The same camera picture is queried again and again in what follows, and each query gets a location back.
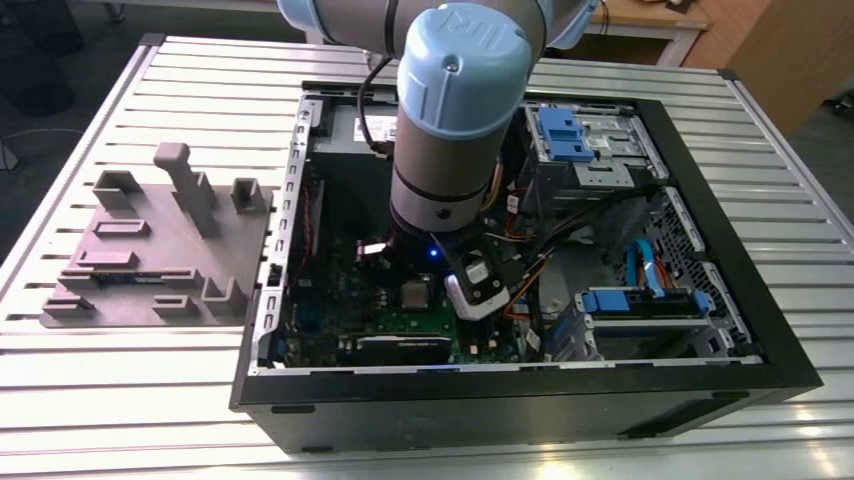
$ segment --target label sticker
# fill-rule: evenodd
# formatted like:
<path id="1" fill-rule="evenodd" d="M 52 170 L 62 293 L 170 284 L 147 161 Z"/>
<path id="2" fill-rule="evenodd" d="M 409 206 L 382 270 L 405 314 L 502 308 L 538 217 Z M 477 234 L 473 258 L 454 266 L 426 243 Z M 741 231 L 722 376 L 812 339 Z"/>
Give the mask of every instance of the label sticker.
<path id="1" fill-rule="evenodd" d="M 510 213 L 519 213 L 519 197 L 515 195 L 507 195 L 507 211 Z"/>
<path id="2" fill-rule="evenodd" d="M 375 142 L 394 142 L 398 136 L 398 117 L 387 115 L 367 115 L 365 121 L 369 122 L 369 130 Z M 353 129 L 354 142 L 365 142 L 362 134 L 362 120 L 357 117 Z"/>
<path id="3" fill-rule="evenodd" d="M 533 328 L 529 328 L 529 333 L 525 336 L 525 339 L 527 340 L 529 345 L 531 345 L 531 348 L 540 352 L 540 335 L 534 333 Z"/>

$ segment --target black cable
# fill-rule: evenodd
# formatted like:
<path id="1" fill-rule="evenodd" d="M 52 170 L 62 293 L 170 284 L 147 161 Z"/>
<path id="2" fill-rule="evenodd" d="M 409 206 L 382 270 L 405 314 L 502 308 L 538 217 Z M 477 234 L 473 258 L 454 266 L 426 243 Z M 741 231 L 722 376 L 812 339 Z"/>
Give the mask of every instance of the black cable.
<path id="1" fill-rule="evenodd" d="M 386 55 L 395 57 L 395 18 L 398 17 L 398 0 L 386 0 Z"/>
<path id="2" fill-rule="evenodd" d="M 614 192 L 609 196 L 600 199 L 593 205 L 577 212 L 576 215 L 561 220 L 558 224 L 552 228 L 552 230 L 541 236 L 537 247 L 534 248 L 534 255 L 537 256 L 542 254 L 546 250 L 549 250 L 549 248 L 554 246 L 561 238 L 572 235 L 574 232 L 588 226 L 596 219 L 593 217 L 605 213 L 608 209 L 617 205 L 620 202 L 632 198 L 646 197 L 656 193 L 660 188 L 661 186 L 656 184 L 646 185 L 630 190 Z"/>
<path id="3" fill-rule="evenodd" d="M 369 129 L 369 123 L 365 119 L 365 94 L 369 87 L 371 86 L 371 82 L 377 78 L 377 75 L 379 75 L 379 72 L 383 70 L 383 68 L 386 68 L 386 65 L 389 65 L 389 62 L 391 62 L 391 57 L 383 57 L 383 59 L 371 70 L 371 73 L 369 73 L 369 76 L 365 78 L 365 82 L 362 82 L 362 85 L 359 86 L 359 94 L 357 95 L 357 109 L 359 110 L 362 135 L 365 135 L 365 142 L 369 144 L 369 148 L 378 154 L 391 157 L 391 152 L 387 151 L 389 149 L 383 148 L 383 146 L 374 141 L 374 137 L 371 137 L 371 131 Z"/>
<path id="4" fill-rule="evenodd" d="M 20 171 L 23 170 L 26 164 L 24 161 L 19 158 L 18 159 L 18 164 L 15 165 L 15 167 L 10 168 L 10 160 L 6 157 L 6 143 L 3 142 L 3 139 L 0 139 L 0 162 L 3 162 L 3 173 L 8 173 L 10 175 L 18 175 L 20 173 Z"/>
<path id="5" fill-rule="evenodd" d="M 605 36 L 609 35 L 612 28 L 612 10 L 609 9 L 609 0 L 602 0 L 602 9 L 605 10 Z"/>
<path id="6" fill-rule="evenodd" d="M 530 361 L 536 362 L 544 360 L 546 353 L 546 321 L 544 320 L 544 310 L 540 304 L 540 279 L 541 277 L 537 277 L 537 280 L 534 280 L 534 283 L 531 283 L 531 286 L 525 292 L 529 300 L 529 314 L 531 316 L 530 328 L 541 339 L 540 350 L 531 355 L 533 358 L 529 358 Z"/>

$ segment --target orange wire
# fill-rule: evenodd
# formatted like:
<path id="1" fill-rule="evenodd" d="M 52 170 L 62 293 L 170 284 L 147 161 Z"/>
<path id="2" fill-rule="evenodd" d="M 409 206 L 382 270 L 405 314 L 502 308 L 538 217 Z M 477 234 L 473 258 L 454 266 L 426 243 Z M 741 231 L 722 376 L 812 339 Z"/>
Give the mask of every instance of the orange wire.
<path id="1" fill-rule="evenodd" d="M 531 287 L 531 284 L 534 283 L 534 280 L 537 280 L 537 277 L 540 277 L 540 274 L 544 273 L 544 270 L 546 270 L 546 260 L 544 260 L 544 264 L 540 266 L 537 271 L 531 274 L 531 276 L 525 282 L 525 285 L 522 285 L 522 288 L 514 295 L 513 300 L 510 300 L 510 303 L 505 307 L 505 312 L 502 313 L 502 316 L 505 318 L 511 318 L 513 313 L 510 313 L 510 310 L 513 309 L 513 306 L 519 301 L 519 298 L 522 298 L 522 295 L 525 294 L 526 290 Z"/>

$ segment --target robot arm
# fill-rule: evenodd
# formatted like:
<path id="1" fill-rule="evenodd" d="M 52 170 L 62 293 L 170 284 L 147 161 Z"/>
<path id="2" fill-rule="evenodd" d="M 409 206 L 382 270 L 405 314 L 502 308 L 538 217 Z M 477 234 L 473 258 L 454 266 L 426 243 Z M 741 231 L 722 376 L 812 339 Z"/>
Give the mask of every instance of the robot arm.
<path id="1" fill-rule="evenodd" d="M 474 220 L 537 60 L 578 43 L 600 1 L 279 0 L 295 27 L 401 58 L 391 214 L 442 249 L 461 318 L 510 300 Z"/>

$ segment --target aluminum table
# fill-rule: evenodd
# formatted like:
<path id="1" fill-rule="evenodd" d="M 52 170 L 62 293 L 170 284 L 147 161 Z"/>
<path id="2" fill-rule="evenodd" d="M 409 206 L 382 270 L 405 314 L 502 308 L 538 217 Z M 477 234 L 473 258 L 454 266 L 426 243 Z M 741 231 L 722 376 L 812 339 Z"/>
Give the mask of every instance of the aluminum table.
<path id="1" fill-rule="evenodd" d="M 544 60 L 530 90 L 661 100 L 826 386 L 673 439 L 286 455 L 227 408 L 241 328 L 46 330 L 92 182 L 169 183 L 185 142 L 213 184 L 282 185 L 303 80 L 358 82 L 361 51 L 147 36 L 0 269 L 0 475 L 201 478 L 832 478 L 854 475 L 854 230 L 738 81 Z M 393 82 L 387 68 L 379 82 Z"/>

